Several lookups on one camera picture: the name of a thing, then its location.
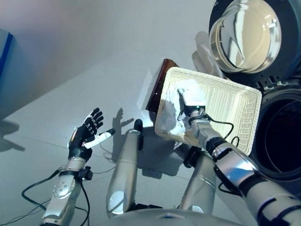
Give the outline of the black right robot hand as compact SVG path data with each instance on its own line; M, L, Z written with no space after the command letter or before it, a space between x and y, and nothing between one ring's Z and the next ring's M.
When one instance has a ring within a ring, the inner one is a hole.
M178 120L183 120L194 111L206 109L205 94L199 89L178 89L180 113Z

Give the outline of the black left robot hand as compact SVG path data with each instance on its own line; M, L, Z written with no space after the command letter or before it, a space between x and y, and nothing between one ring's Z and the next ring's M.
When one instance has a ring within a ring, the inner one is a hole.
M97 107L76 127L68 142L69 159L82 158L88 161L92 155L92 147L100 144L115 134L115 129L98 133L103 125L103 112Z

